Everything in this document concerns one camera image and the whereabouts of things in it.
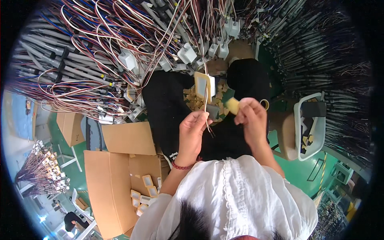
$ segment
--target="yellow foam pad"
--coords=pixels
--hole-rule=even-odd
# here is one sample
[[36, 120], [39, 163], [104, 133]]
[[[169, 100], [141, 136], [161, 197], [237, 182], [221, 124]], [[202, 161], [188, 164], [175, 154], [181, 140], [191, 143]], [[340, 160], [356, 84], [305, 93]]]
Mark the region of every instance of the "yellow foam pad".
[[229, 109], [229, 111], [235, 115], [239, 112], [239, 101], [235, 98], [230, 98], [225, 105]]

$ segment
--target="cardboard box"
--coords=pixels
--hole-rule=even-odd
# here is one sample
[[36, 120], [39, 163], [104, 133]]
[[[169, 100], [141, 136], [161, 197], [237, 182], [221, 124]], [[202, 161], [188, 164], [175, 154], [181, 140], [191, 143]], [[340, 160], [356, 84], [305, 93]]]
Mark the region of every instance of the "cardboard box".
[[156, 155], [149, 123], [102, 128], [109, 152], [84, 151], [89, 199], [104, 239], [130, 236], [138, 219], [131, 189], [149, 196], [142, 177], [150, 175], [158, 187], [157, 178], [165, 180], [170, 168], [163, 156]]
[[76, 204], [79, 206], [82, 210], [85, 210], [88, 208], [88, 204], [84, 202], [84, 200], [79, 197], [76, 199]]
[[103, 125], [101, 129], [109, 152], [156, 155], [149, 122]]
[[81, 131], [81, 120], [83, 115], [79, 113], [58, 113], [56, 122], [64, 136], [68, 146], [72, 147], [76, 144], [84, 142], [83, 132]]

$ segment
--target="red bead bracelet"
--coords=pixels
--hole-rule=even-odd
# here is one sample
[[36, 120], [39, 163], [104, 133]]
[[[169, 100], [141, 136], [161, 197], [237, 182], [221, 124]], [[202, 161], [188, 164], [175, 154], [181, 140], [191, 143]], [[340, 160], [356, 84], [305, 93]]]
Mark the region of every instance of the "red bead bracelet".
[[[197, 159], [196, 159], [196, 162], [201, 161], [202, 159], [203, 159], [202, 157], [198, 156]], [[187, 169], [191, 169], [191, 168], [195, 165], [195, 163], [192, 164], [192, 165], [189, 165], [189, 166], [187, 166], [187, 167], [180, 167], [180, 166], [178, 166], [178, 165], [175, 164], [175, 161], [173, 161], [173, 162], [172, 162], [172, 166], [173, 166], [174, 168], [176, 168], [176, 169], [179, 169], [179, 170], [187, 170]]]

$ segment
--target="hand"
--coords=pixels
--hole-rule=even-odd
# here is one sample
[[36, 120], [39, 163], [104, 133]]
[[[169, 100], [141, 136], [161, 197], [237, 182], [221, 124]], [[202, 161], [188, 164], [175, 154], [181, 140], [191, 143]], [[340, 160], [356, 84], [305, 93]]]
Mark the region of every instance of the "hand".
[[178, 166], [186, 167], [196, 161], [201, 151], [201, 140], [207, 128], [208, 115], [208, 112], [202, 110], [194, 111], [180, 123], [179, 154], [175, 160]]
[[254, 98], [243, 98], [239, 103], [235, 124], [243, 124], [244, 138], [252, 152], [265, 147], [267, 114], [265, 108]]

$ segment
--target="white plastic bin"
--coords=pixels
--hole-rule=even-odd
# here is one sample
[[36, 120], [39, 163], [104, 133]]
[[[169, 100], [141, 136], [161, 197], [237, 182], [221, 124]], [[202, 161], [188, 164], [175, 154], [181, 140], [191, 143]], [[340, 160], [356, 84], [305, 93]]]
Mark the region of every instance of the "white plastic bin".
[[293, 107], [293, 112], [295, 115], [295, 147], [296, 147], [296, 152], [298, 155], [298, 159], [300, 161], [304, 161], [316, 153], [318, 153], [321, 148], [324, 145], [324, 140], [325, 140], [325, 117], [318, 118], [317, 124], [315, 126], [315, 130], [313, 133], [313, 142], [310, 146], [306, 148], [305, 154], [300, 152], [301, 148], [301, 117], [300, 117], [300, 109], [301, 109], [301, 104], [311, 98], [316, 98], [318, 101], [321, 99], [321, 93], [314, 93], [309, 96], [303, 97], [300, 99], [298, 103], [296, 103]]

